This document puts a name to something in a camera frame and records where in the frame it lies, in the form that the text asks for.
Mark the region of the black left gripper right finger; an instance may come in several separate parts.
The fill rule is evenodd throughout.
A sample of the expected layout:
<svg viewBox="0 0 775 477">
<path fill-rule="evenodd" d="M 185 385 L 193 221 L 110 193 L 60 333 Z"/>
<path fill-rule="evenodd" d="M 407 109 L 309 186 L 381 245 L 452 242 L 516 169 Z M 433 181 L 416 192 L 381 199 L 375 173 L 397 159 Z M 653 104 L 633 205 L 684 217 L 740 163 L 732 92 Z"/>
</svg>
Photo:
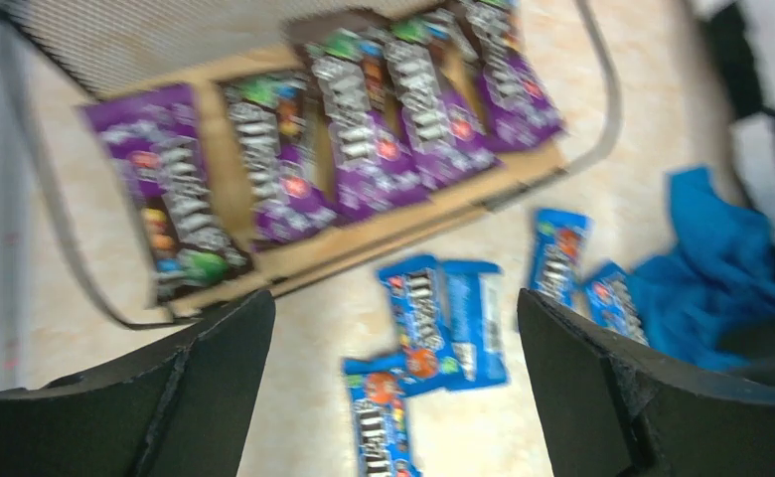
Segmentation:
<svg viewBox="0 0 775 477">
<path fill-rule="evenodd" d="M 557 476 L 775 476 L 775 387 L 701 369 L 532 291 L 518 327 Z"/>
</svg>

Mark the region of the purple candy bag bottom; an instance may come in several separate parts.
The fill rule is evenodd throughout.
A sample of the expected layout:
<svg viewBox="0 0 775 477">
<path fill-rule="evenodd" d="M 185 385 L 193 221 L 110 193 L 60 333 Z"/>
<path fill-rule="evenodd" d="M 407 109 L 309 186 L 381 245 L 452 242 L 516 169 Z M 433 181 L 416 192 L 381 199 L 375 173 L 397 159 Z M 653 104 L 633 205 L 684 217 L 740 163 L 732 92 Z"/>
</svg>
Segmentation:
<svg viewBox="0 0 775 477">
<path fill-rule="evenodd" d="M 318 185 L 317 104 L 301 70 L 216 82 L 250 185 L 253 242 L 273 248 L 309 239 L 337 213 Z"/>
</svg>

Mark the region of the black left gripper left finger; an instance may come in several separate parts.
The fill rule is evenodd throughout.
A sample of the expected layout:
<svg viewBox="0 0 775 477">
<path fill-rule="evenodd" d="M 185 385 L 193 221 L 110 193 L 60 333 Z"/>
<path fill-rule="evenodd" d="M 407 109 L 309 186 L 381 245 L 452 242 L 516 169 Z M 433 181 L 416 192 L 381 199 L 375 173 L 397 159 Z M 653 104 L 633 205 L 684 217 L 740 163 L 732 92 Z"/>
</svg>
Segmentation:
<svg viewBox="0 0 775 477">
<path fill-rule="evenodd" d="M 270 348 L 257 291 L 36 390 L 0 392 L 0 476 L 233 476 Z"/>
</svg>

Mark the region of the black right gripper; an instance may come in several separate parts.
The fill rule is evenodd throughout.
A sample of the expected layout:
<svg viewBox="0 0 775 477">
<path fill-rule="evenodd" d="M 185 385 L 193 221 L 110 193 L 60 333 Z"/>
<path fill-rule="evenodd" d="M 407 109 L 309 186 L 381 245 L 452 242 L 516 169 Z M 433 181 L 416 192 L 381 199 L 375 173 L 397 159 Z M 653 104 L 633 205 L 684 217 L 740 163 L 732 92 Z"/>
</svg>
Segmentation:
<svg viewBox="0 0 775 477">
<path fill-rule="evenodd" d="M 732 375 L 775 387 L 775 319 L 725 333 L 717 349 L 747 360 L 745 365 L 732 369 Z"/>
</svg>

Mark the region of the purple candy bag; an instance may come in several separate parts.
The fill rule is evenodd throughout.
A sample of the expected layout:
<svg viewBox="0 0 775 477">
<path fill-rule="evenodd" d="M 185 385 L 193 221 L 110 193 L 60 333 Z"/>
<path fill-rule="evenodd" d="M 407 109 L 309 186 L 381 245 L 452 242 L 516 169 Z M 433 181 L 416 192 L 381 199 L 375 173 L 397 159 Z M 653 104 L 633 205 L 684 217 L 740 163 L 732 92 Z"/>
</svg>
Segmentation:
<svg viewBox="0 0 775 477">
<path fill-rule="evenodd" d="M 253 242 L 273 248 L 309 239 L 337 213 L 318 185 L 317 104 L 301 70 L 216 82 L 250 185 Z"/>
<path fill-rule="evenodd" d="M 563 131 L 563 122 L 525 58 L 514 1 L 449 1 L 448 9 L 474 57 L 468 60 L 496 153 L 535 149 Z"/>
<path fill-rule="evenodd" d="M 428 191 L 409 147 L 385 119 L 391 81 L 388 18 L 355 7 L 288 20 L 287 40 L 322 107 L 344 224 L 422 203 Z"/>
<path fill-rule="evenodd" d="M 454 30 L 452 12 L 430 8 L 391 23 L 383 47 L 398 123 L 430 191 L 501 165 L 473 108 L 446 75 Z"/>
<path fill-rule="evenodd" d="M 159 304 L 253 270 L 211 202 L 192 87 L 172 83 L 80 109 L 140 217 Z"/>
</svg>

